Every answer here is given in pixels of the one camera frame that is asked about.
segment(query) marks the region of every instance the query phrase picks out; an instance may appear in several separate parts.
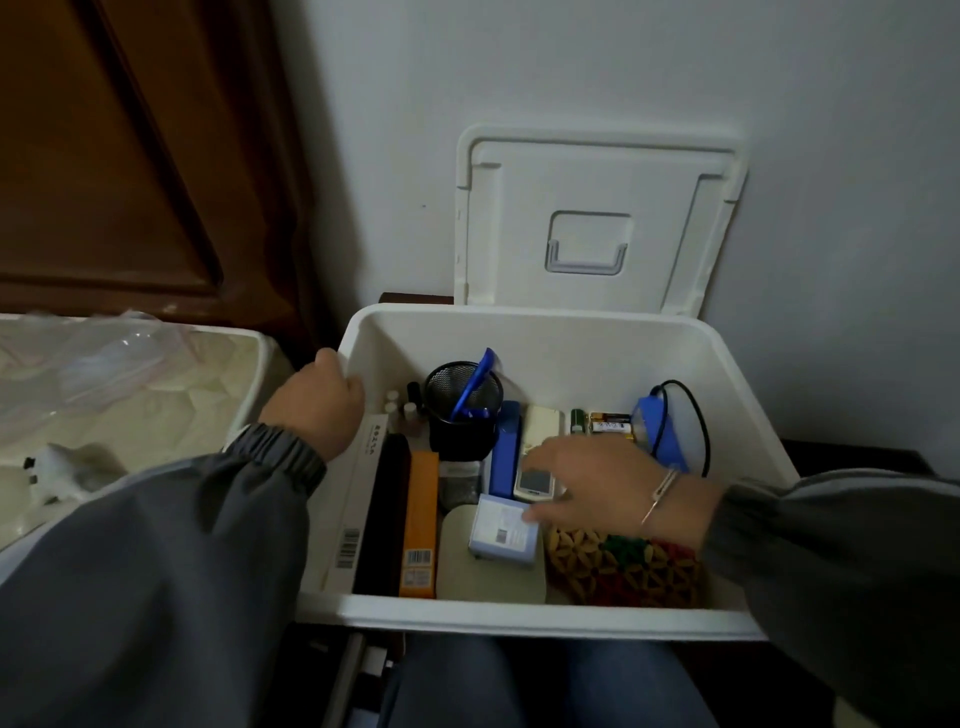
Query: hand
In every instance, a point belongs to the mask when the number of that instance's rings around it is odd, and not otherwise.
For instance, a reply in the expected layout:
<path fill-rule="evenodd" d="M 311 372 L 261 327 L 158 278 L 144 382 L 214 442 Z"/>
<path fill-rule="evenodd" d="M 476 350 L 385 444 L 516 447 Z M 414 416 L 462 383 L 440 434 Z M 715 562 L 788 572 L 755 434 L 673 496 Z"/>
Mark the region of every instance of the hand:
<path fill-rule="evenodd" d="M 363 382 L 344 379 L 333 349 L 291 376 L 260 412 L 260 422 L 289 430 L 330 462 L 353 441 L 364 412 Z"/>
<path fill-rule="evenodd" d="M 528 522 L 560 528 L 592 528 L 630 538 L 657 538 L 699 548 L 723 489 L 682 475 L 640 526 L 667 469 L 624 437 L 552 437 L 523 458 L 524 471 L 548 471 L 567 489 L 565 499 L 535 503 Z"/>

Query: white wall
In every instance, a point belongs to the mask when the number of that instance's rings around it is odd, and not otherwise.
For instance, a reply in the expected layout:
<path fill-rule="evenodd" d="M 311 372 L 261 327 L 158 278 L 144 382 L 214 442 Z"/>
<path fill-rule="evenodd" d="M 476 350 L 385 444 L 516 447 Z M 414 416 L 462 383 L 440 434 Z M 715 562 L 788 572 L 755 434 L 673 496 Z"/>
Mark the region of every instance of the white wall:
<path fill-rule="evenodd" d="M 704 318 L 781 435 L 960 475 L 960 3 L 274 0 L 345 321 L 450 294 L 477 121 L 742 134 Z"/>

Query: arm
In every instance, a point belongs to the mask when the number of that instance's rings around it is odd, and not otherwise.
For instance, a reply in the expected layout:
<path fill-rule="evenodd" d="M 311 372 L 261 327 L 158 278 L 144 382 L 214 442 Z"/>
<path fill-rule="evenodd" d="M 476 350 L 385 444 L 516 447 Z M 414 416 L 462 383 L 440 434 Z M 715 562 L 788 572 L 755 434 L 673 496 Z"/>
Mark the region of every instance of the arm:
<path fill-rule="evenodd" d="M 666 470 L 634 445 L 558 438 L 524 467 L 572 494 L 530 519 L 697 549 L 772 643 L 881 725 L 960 715 L 957 486 L 834 473 L 774 495 L 686 475 L 641 528 Z"/>
<path fill-rule="evenodd" d="M 305 502 L 362 402 L 321 352 L 226 452 L 51 529 L 0 587 L 4 722 L 252 724 L 300 587 Z"/>

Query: silver bracelet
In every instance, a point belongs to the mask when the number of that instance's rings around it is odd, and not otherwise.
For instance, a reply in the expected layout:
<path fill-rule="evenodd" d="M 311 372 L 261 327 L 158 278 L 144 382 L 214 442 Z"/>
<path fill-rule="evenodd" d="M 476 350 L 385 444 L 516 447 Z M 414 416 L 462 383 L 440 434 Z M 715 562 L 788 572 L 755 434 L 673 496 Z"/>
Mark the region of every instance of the silver bracelet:
<path fill-rule="evenodd" d="M 660 502 L 660 499 L 666 495 L 666 492 L 670 490 L 670 486 L 674 484 L 677 477 L 680 475 L 680 471 L 675 468 L 671 468 L 666 472 L 666 475 L 663 477 L 663 480 L 660 482 L 660 485 L 657 486 L 650 498 L 654 501 L 650 506 L 650 510 L 647 511 L 647 515 L 643 517 L 643 521 L 640 522 L 640 525 L 647 523 L 647 519 L 650 518 L 650 514 L 654 512 L 654 508 L 657 507 L 657 504 Z"/>

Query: black mesh pen holder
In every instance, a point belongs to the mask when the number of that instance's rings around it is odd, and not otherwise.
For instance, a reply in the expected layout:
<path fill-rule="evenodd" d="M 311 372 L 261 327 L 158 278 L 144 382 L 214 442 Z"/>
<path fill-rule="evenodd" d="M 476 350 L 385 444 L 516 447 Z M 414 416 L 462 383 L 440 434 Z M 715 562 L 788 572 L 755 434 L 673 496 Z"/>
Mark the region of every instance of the black mesh pen holder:
<path fill-rule="evenodd" d="M 483 460 L 496 443 L 496 416 L 503 404 L 503 385 L 493 372 L 473 390 L 462 408 L 487 409 L 490 416 L 468 419 L 461 414 L 456 422 L 450 419 L 476 368 L 473 361 L 452 361 L 433 370 L 423 383 L 423 406 L 430 416 L 430 449 L 441 460 Z"/>

